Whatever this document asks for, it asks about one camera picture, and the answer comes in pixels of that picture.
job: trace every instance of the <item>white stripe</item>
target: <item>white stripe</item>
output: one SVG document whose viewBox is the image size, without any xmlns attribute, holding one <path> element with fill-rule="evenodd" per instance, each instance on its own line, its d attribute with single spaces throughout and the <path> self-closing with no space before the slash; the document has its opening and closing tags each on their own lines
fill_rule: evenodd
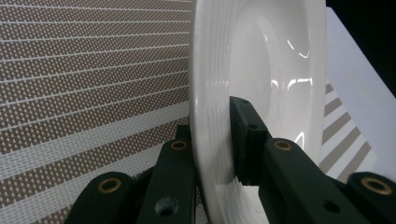
<svg viewBox="0 0 396 224">
<path fill-rule="evenodd" d="M 27 61 L 27 60 L 31 61 L 31 60 L 39 60 L 39 59 L 62 58 L 62 57 L 72 57 L 72 56 L 78 56 L 78 55 L 90 55 L 90 54 L 99 54 L 99 53 L 114 53 L 114 52 L 141 50 L 141 49 L 166 49 L 166 48 L 174 48 L 174 47 L 187 47 L 188 45 L 189 44 L 155 46 L 155 47 L 146 47 L 146 48 L 137 48 L 137 49 L 113 49 L 113 50 L 103 50 L 103 51 L 72 53 L 72 54 L 50 55 L 50 56 L 33 57 L 33 58 L 6 59 L 6 60 L 1 60 L 0 63 L 13 63 L 13 62 L 17 62 L 17 61 Z"/>
<path fill-rule="evenodd" d="M 121 64 L 121 65 L 115 65 L 115 66 L 109 66 L 109 67 L 91 68 L 91 69 L 86 69 L 86 70 L 78 70 L 78 71 L 73 71 L 73 72 L 51 74 L 51 75 L 45 75 L 45 76 L 39 76 L 39 77 L 24 77 L 24 78 L 16 78 L 16 79 L 11 79 L 11 80 L 2 80 L 2 81 L 0 81 L 0 83 L 27 81 L 27 80 L 45 78 L 45 77 L 60 77 L 60 76 L 79 74 L 79 73 L 85 73 L 85 72 L 93 72 L 93 71 L 100 71 L 100 70 L 113 69 L 113 68 L 129 67 L 129 66 L 140 65 L 140 64 L 164 63 L 164 62 L 170 62 L 170 61 L 176 61 L 176 60 L 182 60 L 182 59 L 188 59 L 188 58 L 189 57 L 180 57 L 180 58 L 171 58 L 171 59 L 164 59 L 164 60 L 157 60 L 157 61 L 148 61 L 148 62 L 142 62 L 142 63 L 127 63 L 127 64 Z"/>
<path fill-rule="evenodd" d="M 0 179 L 3 180 L 172 120 L 184 118 L 188 114 L 189 103 L 183 102 L 4 154 L 0 157 L 0 164 L 2 164 Z"/>
<path fill-rule="evenodd" d="M 195 208 L 195 224 L 206 224 L 206 223 L 207 223 L 207 219 L 206 219 L 204 206 L 200 204 Z"/>
<path fill-rule="evenodd" d="M 158 75 L 158 76 L 154 76 L 154 77 L 141 77 L 141 78 L 134 79 L 134 80 L 117 82 L 117 83 L 112 83 L 112 84 L 107 84 L 107 85 L 102 85 L 102 86 L 89 87 L 89 88 L 86 88 L 86 89 L 81 89 L 81 90 L 76 90 L 76 91 L 66 91 L 66 92 L 61 92 L 61 93 L 56 93 L 56 94 L 50 94 L 50 95 L 45 95 L 45 96 L 40 96 L 40 97 L 34 97 L 34 98 L 30 98 L 30 99 L 25 99 L 25 100 L 17 100 L 17 101 L 14 101 L 14 102 L 6 102 L 4 104 L 0 104 L 0 106 L 26 103 L 26 102 L 31 102 L 31 101 L 41 100 L 41 99 L 47 99 L 47 98 L 50 98 L 50 97 L 62 96 L 62 95 L 67 95 L 67 94 L 72 94 L 72 93 L 77 93 L 77 92 L 82 92 L 82 91 L 92 91 L 92 90 L 96 90 L 96 89 L 100 89 L 100 88 L 118 86 L 118 85 L 123 85 L 123 84 L 127 84 L 127 83 L 143 81 L 143 80 L 150 80 L 150 79 L 154 79 L 154 78 L 158 78 L 158 77 L 169 77 L 169 76 L 172 76 L 172 75 L 177 75 L 177 74 L 181 74 L 181 73 L 187 73 L 188 71 L 189 70 L 184 70 L 184 71 L 175 72 L 175 73 L 162 74 L 162 75 Z"/>
<path fill-rule="evenodd" d="M 45 9 L 82 9 L 82 10 L 117 10 L 117 11 L 158 11 L 158 12 L 191 12 L 191 10 L 147 9 L 147 8 L 119 8 L 119 7 L 47 7 L 24 5 L 0 5 L 0 7 L 29 7 Z"/>
<path fill-rule="evenodd" d="M 106 172 L 116 171 L 137 175 L 153 166 L 162 145 L 146 149 L 120 161 L 113 162 L 93 172 L 81 175 L 62 185 L 39 192 L 29 198 L 0 209 L 0 222 L 7 224 L 32 223 L 42 217 L 72 204 L 88 183 Z"/>
<path fill-rule="evenodd" d="M 0 21 L 0 24 L 190 23 L 190 21 Z"/>
<path fill-rule="evenodd" d="M 37 39 L 9 39 L 2 40 L 0 43 L 8 42 L 25 42 L 25 41 L 51 41 L 51 40 L 68 40 L 68 39 L 92 39 L 92 38 L 114 38 L 114 37 L 128 37 L 128 36 L 146 36 L 146 35 L 189 35 L 190 32 L 173 32 L 173 33 L 157 33 L 157 34 L 138 34 L 138 35 L 87 35 L 87 36 L 70 36 L 70 37 L 56 37 L 56 38 L 37 38 Z"/>
<path fill-rule="evenodd" d="M 356 127 L 355 122 L 351 119 L 340 131 L 333 135 L 323 146 L 320 152 L 320 161 L 323 161 L 332 150 L 338 146 L 347 135 Z"/>
<path fill-rule="evenodd" d="M 356 170 L 356 172 L 372 172 L 374 170 L 375 164 L 377 163 L 378 157 L 373 150 L 367 153 L 361 165 Z"/>
<path fill-rule="evenodd" d="M 323 130 L 332 125 L 336 120 L 347 112 L 343 105 L 338 106 L 332 113 L 326 116 L 323 120 Z"/>
<path fill-rule="evenodd" d="M 337 93 L 335 91 L 331 91 L 326 94 L 325 97 L 325 105 L 330 103 L 331 101 L 335 100 L 338 97 Z"/>
<path fill-rule="evenodd" d="M 58 118 L 61 118 L 61 117 L 64 117 L 64 116 L 73 115 L 73 114 L 81 113 L 81 112 L 84 112 L 84 111 L 105 107 L 105 106 L 108 106 L 108 105 L 121 104 L 121 103 L 124 103 L 124 102 L 136 100 L 136 99 L 139 99 L 139 98 L 144 98 L 144 97 L 160 94 L 160 93 L 167 92 L 167 91 L 179 90 L 179 89 L 183 89 L 183 88 L 187 88 L 187 87 L 188 87 L 188 85 L 184 85 L 184 86 L 176 87 L 176 88 L 173 88 L 173 89 L 167 89 L 165 91 L 156 91 L 156 92 L 153 92 L 153 93 L 150 93 L 150 94 L 140 95 L 140 96 L 136 96 L 136 97 L 133 97 L 133 98 L 129 98 L 129 99 L 125 99 L 125 100 L 121 100 L 121 101 L 117 101 L 117 102 L 112 102 L 112 103 L 108 103 L 108 104 L 104 104 L 104 105 L 96 105 L 96 106 L 89 107 L 89 108 L 75 110 L 73 112 L 63 113 L 63 114 L 56 115 L 56 116 L 53 116 L 53 117 L 46 117 L 44 119 L 37 119 L 37 120 L 29 121 L 29 122 L 26 122 L 26 123 L 19 123 L 18 125 L 8 126 L 6 128 L 0 129 L 0 132 L 6 131 L 6 130 L 9 130 L 9 129 L 13 129 L 13 128 L 20 128 L 20 127 L 23 127 L 23 126 L 31 125 L 31 124 L 42 122 L 42 121 L 49 120 L 49 119 L 58 119 Z"/>
<path fill-rule="evenodd" d="M 361 146 L 366 142 L 366 139 L 363 135 L 359 135 L 356 141 L 350 146 L 350 148 L 341 156 L 340 159 L 332 166 L 332 168 L 327 172 L 326 175 L 331 176 L 332 178 L 337 178 L 344 169 L 349 165 L 352 161 L 353 157 L 359 152 Z"/>
</svg>

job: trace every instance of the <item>screw hole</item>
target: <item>screw hole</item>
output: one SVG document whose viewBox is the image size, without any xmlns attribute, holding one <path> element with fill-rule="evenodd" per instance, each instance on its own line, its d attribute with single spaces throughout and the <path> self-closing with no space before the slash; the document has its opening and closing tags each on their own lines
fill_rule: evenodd
<svg viewBox="0 0 396 224">
<path fill-rule="evenodd" d="M 364 177 L 361 180 L 361 183 L 363 184 L 364 187 L 375 193 L 379 193 L 383 195 L 390 195 L 392 193 L 392 188 L 387 183 L 379 179 Z"/>
<path fill-rule="evenodd" d="M 187 146 L 187 144 L 185 142 L 176 141 L 176 142 L 172 143 L 171 148 L 175 149 L 175 150 L 181 150 L 181 149 L 184 149 L 186 146 Z"/>
<path fill-rule="evenodd" d="M 257 125 L 254 124 L 249 124 L 248 127 L 250 130 L 256 130 L 258 128 Z"/>
<path fill-rule="evenodd" d="M 119 189 L 121 181 L 118 178 L 108 178 L 100 182 L 98 189 L 101 193 L 111 193 Z"/>
<path fill-rule="evenodd" d="M 177 198 L 165 197 L 161 198 L 155 204 L 155 212 L 160 217 L 170 217 L 174 215 L 178 210 Z"/>
<path fill-rule="evenodd" d="M 284 141 L 276 141 L 274 142 L 274 146 L 282 150 L 291 150 L 291 144 Z"/>
<path fill-rule="evenodd" d="M 341 211 L 341 210 L 340 210 L 340 207 L 338 207 L 337 204 L 335 204 L 335 203 L 333 203 L 333 202 L 330 202 L 330 201 L 324 201 L 323 204 L 322 204 L 322 206 L 323 206 L 327 211 L 332 212 L 332 213 L 339 213 L 339 212 Z"/>
</svg>

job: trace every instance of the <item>white plate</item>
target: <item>white plate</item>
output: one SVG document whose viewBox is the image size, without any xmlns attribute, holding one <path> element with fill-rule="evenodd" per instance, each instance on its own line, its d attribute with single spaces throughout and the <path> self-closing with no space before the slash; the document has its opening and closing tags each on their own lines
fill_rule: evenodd
<svg viewBox="0 0 396 224">
<path fill-rule="evenodd" d="M 243 205 L 257 201 L 233 180 L 229 96 L 249 100 L 274 137 L 295 141 L 318 162 L 325 13 L 322 0 L 195 2 L 191 133 L 211 223 L 238 223 L 244 216 L 255 216 L 249 222 L 241 219 L 245 223 L 262 219 L 259 208 Z"/>
</svg>

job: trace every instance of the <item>grid pattern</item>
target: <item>grid pattern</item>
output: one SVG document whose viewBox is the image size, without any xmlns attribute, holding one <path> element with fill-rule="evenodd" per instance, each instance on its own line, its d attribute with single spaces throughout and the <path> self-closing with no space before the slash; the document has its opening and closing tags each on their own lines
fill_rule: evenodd
<svg viewBox="0 0 396 224">
<path fill-rule="evenodd" d="M 191 8 L 0 1 L 1 223 L 62 223 L 93 177 L 155 164 L 188 122 Z"/>
</svg>

